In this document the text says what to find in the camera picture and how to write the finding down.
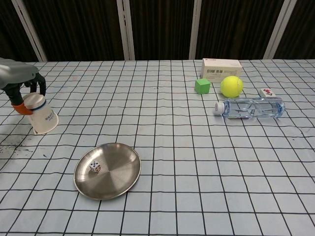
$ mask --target bottle cap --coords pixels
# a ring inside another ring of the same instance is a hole
[[[224,113],[225,104],[224,102],[217,102],[215,105],[214,114],[221,115]]]

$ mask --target white dice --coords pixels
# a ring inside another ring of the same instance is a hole
[[[259,91],[260,97],[275,97],[275,93],[270,88],[261,88]]]
[[[100,171],[100,164],[97,161],[93,161],[90,163],[90,169],[94,173],[98,173]]]

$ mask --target robotic arm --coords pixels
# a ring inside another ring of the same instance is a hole
[[[46,81],[36,66],[10,59],[0,58],[0,89],[8,95],[13,108],[22,115],[31,115],[32,111],[24,106],[20,88],[22,85],[36,92],[39,84],[40,94],[45,96]]]

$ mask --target black curtain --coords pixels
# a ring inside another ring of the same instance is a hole
[[[188,59],[193,0],[130,0],[136,60]]]
[[[24,0],[50,61],[123,60],[116,0]]]
[[[315,1],[295,4],[274,58],[315,59]]]
[[[262,59],[283,0],[203,0],[196,58]]]
[[[11,0],[0,0],[0,58],[38,61]]]

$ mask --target cardboard box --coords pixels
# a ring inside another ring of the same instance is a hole
[[[211,83],[221,83],[230,75],[240,77],[242,66],[238,60],[230,59],[202,59],[201,78],[208,79]]]

